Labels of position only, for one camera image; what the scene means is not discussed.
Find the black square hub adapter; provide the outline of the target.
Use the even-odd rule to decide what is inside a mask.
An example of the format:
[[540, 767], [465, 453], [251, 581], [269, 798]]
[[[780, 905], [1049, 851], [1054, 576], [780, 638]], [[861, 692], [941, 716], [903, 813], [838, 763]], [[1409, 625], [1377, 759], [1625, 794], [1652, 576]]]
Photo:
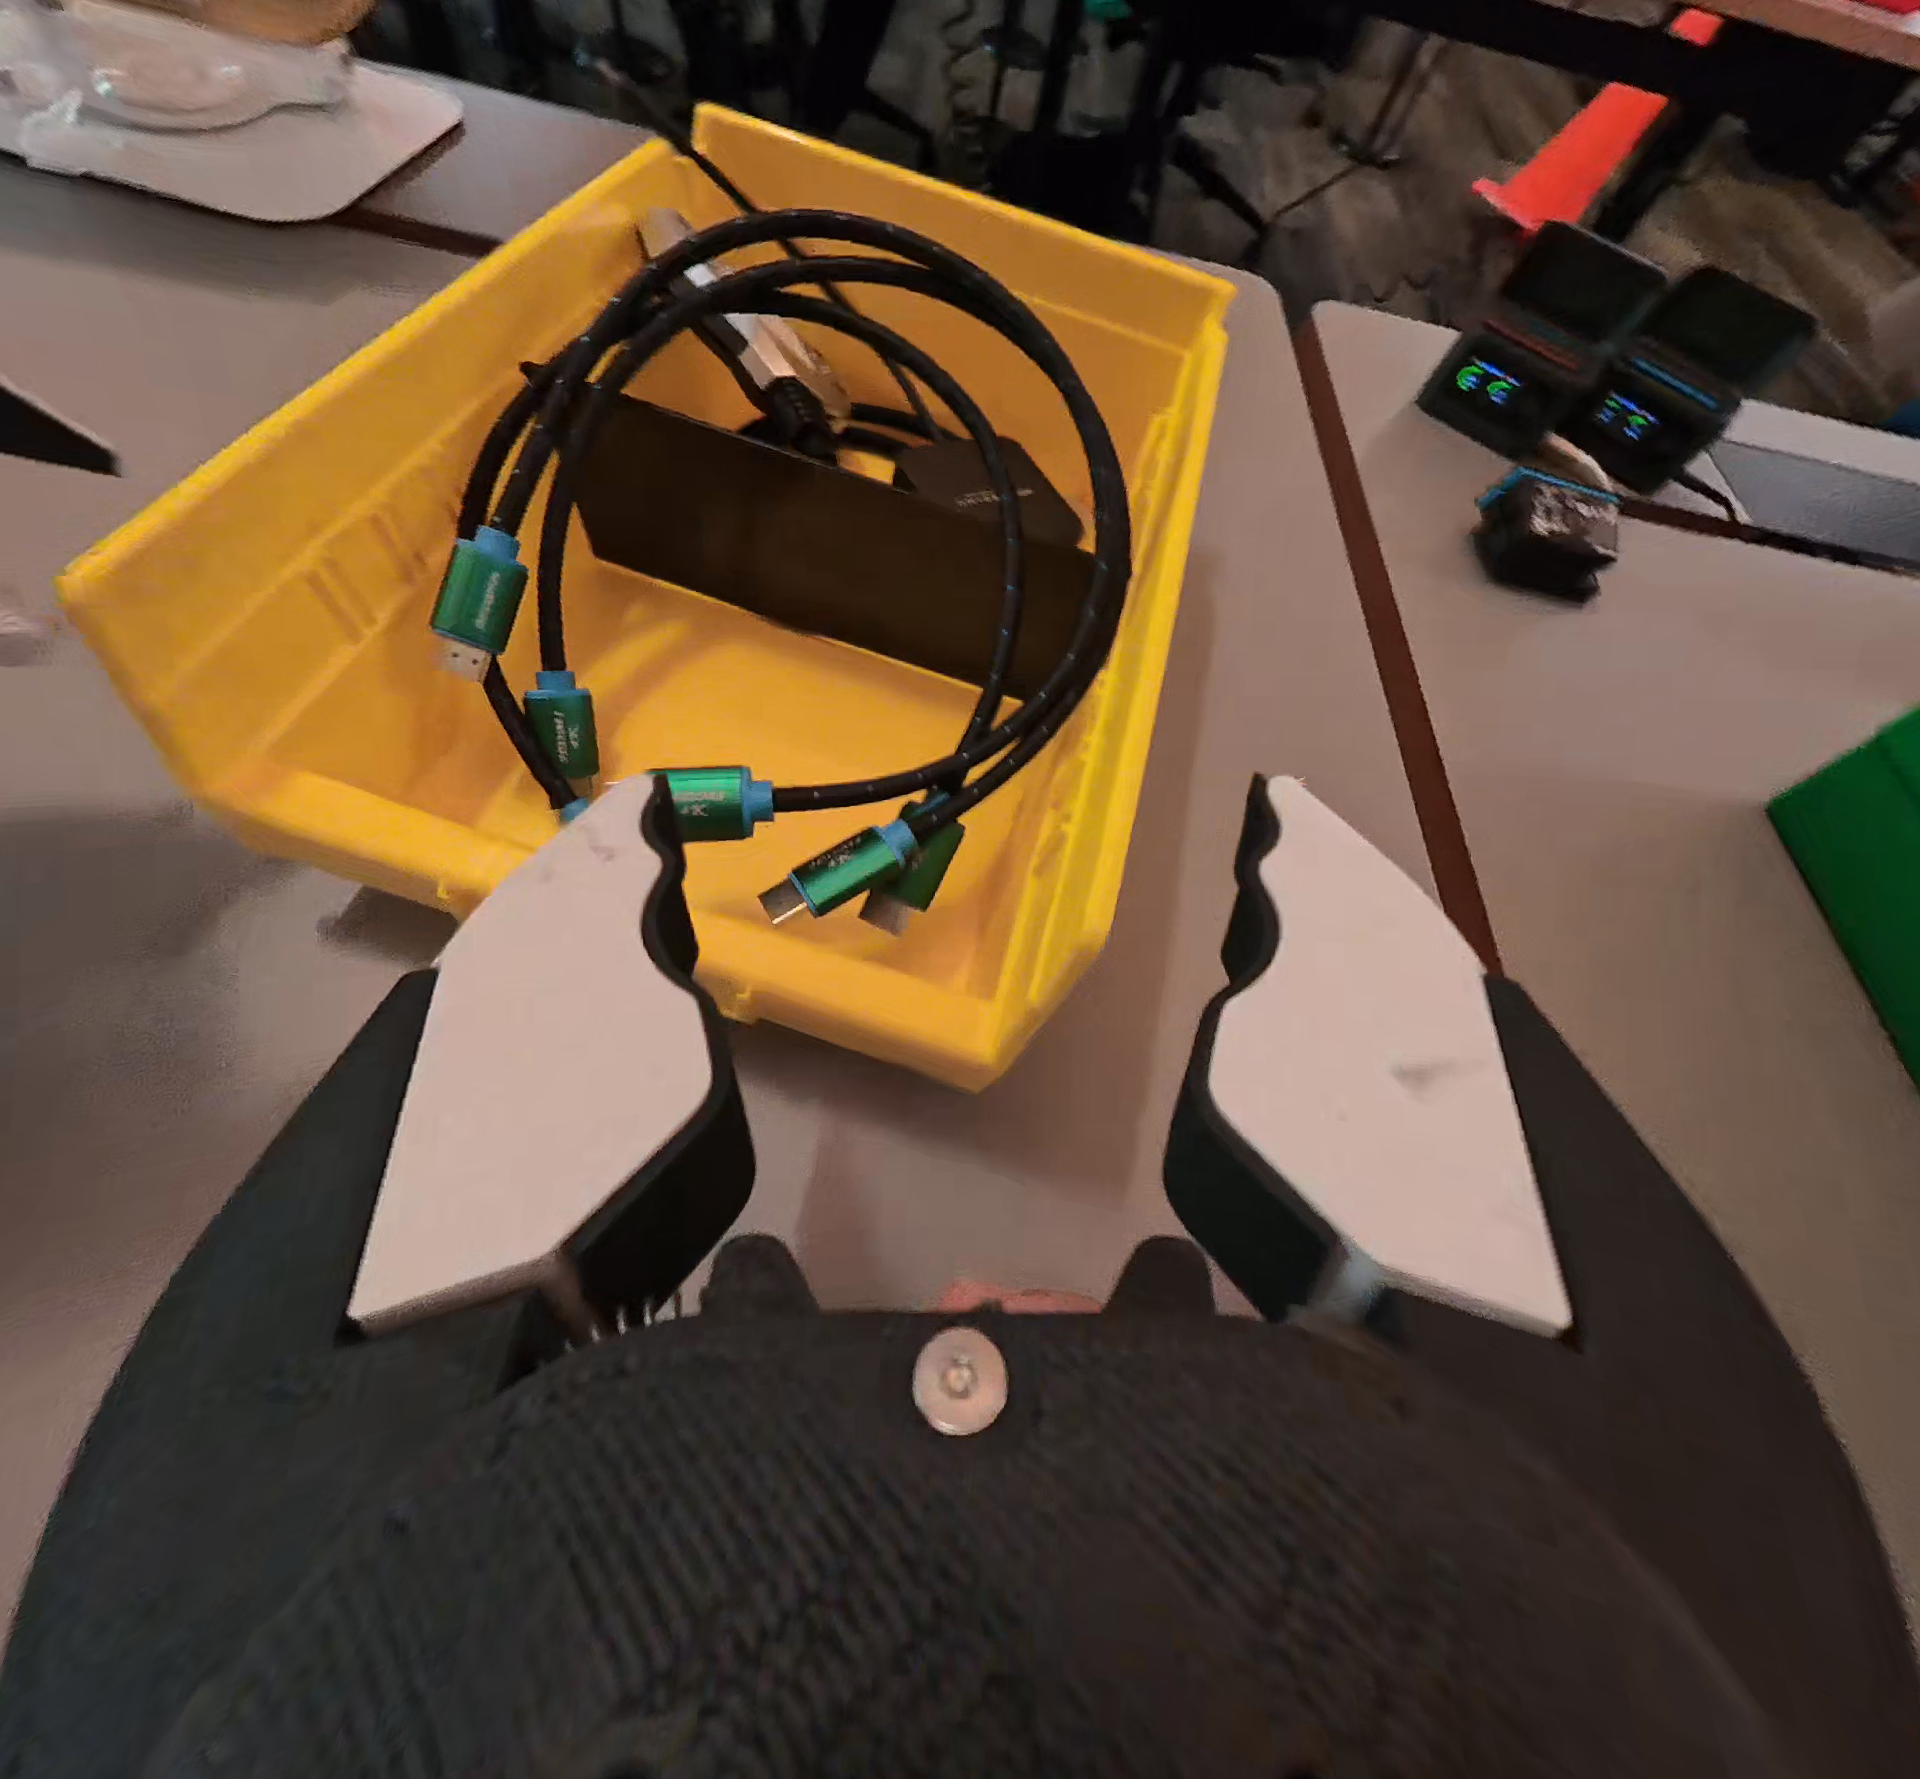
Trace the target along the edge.
[[[1032, 543], [1077, 547], [1084, 521], [1036, 461], [1013, 439], [998, 437], [996, 453], [1013, 484], [1021, 528]], [[967, 518], [999, 518], [999, 486], [972, 439], [941, 439], [903, 446], [893, 487]]]

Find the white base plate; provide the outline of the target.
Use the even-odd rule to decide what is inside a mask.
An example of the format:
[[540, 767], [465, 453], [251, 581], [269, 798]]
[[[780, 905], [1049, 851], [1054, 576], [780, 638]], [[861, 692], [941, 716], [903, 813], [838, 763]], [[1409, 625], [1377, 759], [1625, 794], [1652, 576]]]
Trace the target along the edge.
[[330, 106], [244, 126], [158, 129], [66, 118], [4, 96], [2, 150], [25, 166], [116, 184], [264, 225], [316, 224], [358, 203], [463, 123], [458, 96], [407, 72], [352, 66]]

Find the yellow plastic bin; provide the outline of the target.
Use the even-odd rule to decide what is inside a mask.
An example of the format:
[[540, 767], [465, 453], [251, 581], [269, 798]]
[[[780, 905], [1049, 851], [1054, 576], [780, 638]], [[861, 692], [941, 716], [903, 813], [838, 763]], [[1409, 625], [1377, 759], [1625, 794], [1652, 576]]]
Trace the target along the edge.
[[[842, 208], [999, 278], [1081, 376], [1116, 445], [1133, 582], [1088, 700], [964, 817], [901, 937], [857, 907], [773, 927], [757, 893], [899, 801], [693, 849], [701, 982], [768, 1021], [947, 1087], [992, 1087], [1065, 1003], [1116, 913], [1192, 539], [1233, 287], [719, 106], [695, 143], [755, 208]], [[522, 363], [556, 355], [641, 266], [639, 225], [732, 203], [653, 141], [547, 212], [258, 422], [57, 582], [185, 791], [248, 847], [466, 914], [557, 821], [429, 617], [466, 472]], [[745, 764], [779, 785], [937, 759], [973, 690], [620, 569], [570, 526], [567, 656], [605, 778]]]

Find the clear plastic packaging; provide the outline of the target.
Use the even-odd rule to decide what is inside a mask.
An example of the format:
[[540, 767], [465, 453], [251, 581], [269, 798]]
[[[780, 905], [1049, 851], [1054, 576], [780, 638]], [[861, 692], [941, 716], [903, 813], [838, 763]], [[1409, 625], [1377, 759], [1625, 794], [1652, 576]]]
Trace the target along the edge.
[[214, 131], [347, 96], [341, 40], [285, 46], [116, 0], [2, 0], [4, 141], [28, 126]]

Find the black bin divider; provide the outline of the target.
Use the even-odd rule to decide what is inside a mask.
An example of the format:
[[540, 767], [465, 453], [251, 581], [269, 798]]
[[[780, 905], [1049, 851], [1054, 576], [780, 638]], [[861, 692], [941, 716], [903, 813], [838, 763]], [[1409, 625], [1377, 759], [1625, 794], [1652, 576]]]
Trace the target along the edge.
[[947, 678], [988, 683], [1003, 518], [622, 397], [573, 473], [592, 554], [639, 576]]

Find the dark grey flat device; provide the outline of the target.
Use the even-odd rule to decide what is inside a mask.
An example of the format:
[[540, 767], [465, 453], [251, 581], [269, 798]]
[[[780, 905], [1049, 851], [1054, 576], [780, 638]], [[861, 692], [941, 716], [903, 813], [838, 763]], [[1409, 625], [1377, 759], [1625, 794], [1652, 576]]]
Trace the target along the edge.
[[1740, 442], [1718, 442], [1711, 461], [1760, 535], [1858, 566], [1917, 573], [1916, 482]]

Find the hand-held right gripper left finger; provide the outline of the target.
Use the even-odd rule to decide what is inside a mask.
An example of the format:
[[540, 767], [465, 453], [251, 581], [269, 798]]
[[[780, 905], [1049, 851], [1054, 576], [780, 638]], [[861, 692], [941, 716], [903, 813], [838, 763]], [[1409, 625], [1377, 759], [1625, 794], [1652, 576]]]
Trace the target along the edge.
[[393, 1335], [533, 1297], [570, 1337], [668, 1311], [754, 1189], [661, 775], [613, 783], [452, 932], [348, 1296]]

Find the black battery with blue trim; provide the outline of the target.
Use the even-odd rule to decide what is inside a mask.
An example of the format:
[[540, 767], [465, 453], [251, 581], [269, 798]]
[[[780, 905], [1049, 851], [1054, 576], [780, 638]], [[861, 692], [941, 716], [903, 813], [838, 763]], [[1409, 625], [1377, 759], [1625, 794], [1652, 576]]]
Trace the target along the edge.
[[1517, 468], [1475, 500], [1472, 545], [1491, 582], [1582, 607], [1618, 557], [1618, 515], [1613, 492]]

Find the orange traffic cone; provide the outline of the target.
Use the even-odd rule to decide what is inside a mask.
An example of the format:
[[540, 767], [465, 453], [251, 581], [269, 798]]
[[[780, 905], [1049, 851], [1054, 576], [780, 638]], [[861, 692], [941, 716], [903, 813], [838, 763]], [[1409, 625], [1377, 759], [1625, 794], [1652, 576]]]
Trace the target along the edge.
[[1665, 111], [1661, 95], [1603, 87], [1513, 174], [1475, 181], [1474, 196], [1524, 236], [1574, 224], [1618, 179]]

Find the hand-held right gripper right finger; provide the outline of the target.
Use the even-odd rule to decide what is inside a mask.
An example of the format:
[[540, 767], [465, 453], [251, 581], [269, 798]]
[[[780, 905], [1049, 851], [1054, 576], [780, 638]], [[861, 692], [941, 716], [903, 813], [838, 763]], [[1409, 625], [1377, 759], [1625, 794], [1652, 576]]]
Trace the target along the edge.
[[1409, 1297], [1541, 1340], [1567, 1281], [1487, 974], [1308, 783], [1253, 775], [1223, 983], [1173, 1099], [1164, 1192], [1267, 1323]]

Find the green plastic bin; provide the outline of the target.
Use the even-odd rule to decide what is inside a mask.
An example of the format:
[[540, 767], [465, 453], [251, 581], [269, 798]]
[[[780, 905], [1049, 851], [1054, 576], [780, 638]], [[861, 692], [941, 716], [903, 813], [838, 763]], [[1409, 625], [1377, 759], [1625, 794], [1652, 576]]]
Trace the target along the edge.
[[1778, 791], [1766, 813], [1917, 1081], [1917, 709]]

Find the black battery charging case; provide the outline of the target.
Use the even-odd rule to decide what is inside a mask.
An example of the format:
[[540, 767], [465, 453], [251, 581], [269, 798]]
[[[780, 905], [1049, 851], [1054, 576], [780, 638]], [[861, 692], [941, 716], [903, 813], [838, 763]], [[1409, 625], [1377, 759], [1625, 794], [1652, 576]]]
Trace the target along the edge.
[[1541, 446], [1593, 391], [1667, 291], [1667, 273], [1614, 242], [1546, 224], [1426, 377], [1426, 419], [1503, 457]]
[[1559, 437], [1618, 492], [1652, 497], [1717, 445], [1740, 405], [1816, 337], [1817, 319], [1798, 304], [1698, 266], [1610, 351]]

